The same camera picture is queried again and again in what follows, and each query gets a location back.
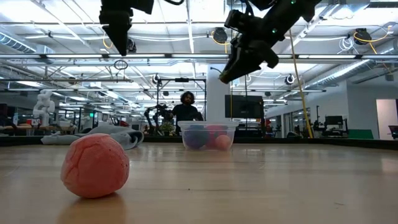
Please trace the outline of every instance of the blue ball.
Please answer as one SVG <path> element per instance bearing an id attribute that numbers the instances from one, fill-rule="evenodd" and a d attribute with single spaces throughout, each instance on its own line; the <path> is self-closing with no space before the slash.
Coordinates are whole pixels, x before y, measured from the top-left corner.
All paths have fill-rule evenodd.
<path id="1" fill-rule="evenodd" d="M 185 144 L 191 149 L 200 149 L 209 139 L 209 133 L 205 127 L 192 125 L 185 131 Z"/>

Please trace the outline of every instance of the man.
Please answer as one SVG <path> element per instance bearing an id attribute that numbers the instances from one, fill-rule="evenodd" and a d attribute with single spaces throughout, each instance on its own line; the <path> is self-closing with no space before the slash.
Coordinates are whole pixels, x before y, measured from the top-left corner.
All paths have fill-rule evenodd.
<path id="1" fill-rule="evenodd" d="M 193 93 L 188 91 L 181 95 L 181 103 L 182 104 L 174 107 L 171 114 L 171 117 L 177 117 L 177 124 L 179 121 L 193 121 L 194 119 L 203 120 L 203 118 L 201 118 L 201 115 L 199 116 L 198 110 L 194 106 L 192 106 L 192 104 L 195 103 L 195 97 L 193 96 Z M 178 125 L 176 126 L 177 127 L 175 129 L 175 132 L 177 133 L 177 135 L 180 135 L 181 128 Z"/>

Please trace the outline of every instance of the clear plastic bin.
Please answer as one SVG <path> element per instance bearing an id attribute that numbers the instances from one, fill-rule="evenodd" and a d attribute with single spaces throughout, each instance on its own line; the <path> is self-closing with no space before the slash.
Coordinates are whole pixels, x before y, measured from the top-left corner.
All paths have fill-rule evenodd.
<path id="1" fill-rule="evenodd" d="M 179 121 L 182 142 L 188 150 L 228 151 L 238 122 Z"/>

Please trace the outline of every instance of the gray cloth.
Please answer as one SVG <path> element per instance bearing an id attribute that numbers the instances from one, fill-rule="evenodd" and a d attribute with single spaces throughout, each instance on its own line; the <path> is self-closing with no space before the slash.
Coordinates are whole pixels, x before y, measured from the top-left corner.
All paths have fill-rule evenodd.
<path id="1" fill-rule="evenodd" d="M 70 145 L 72 142 L 80 139 L 83 136 L 98 133 L 110 135 L 114 140 L 122 145 L 124 150 L 137 147 L 144 140 L 144 133 L 140 131 L 125 127 L 104 125 L 92 129 L 87 134 L 74 134 L 63 136 L 60 135 L 60 133 L 58 132 L 50 136 L 44 136 L 41 141 L 45 145 Z"/>

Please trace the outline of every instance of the orange object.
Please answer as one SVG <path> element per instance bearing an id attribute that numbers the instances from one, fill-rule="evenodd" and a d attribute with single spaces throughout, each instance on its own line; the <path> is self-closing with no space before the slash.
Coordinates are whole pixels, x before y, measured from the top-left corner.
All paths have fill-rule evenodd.
<path id="1" fill-rule="evenodd" d="M 226 135 L 220 135 L 216 138 L 217 149 L 227 151 L 231 147 L 231 139 Z"/>
<path id="2" fill-rule="evenodd" d="M 129 158 L 118 142 L 107 134 L 91 134 L 70 145 L 61 180 L 72 193 L 97 198 L 119 190 L 129 168 Z"/>
<path id="3" fill-rule="evenodd" d="M 209 133 L 209 139 L 206 143 L 206 147 L 209 149 L 217 147 L 216 146 L 216 138 L 218 136 L 227 134 L 225 127 L 220 126 L 220 125 L 207 126 L 206 129 L 208 130 L 208 133 Z"/>

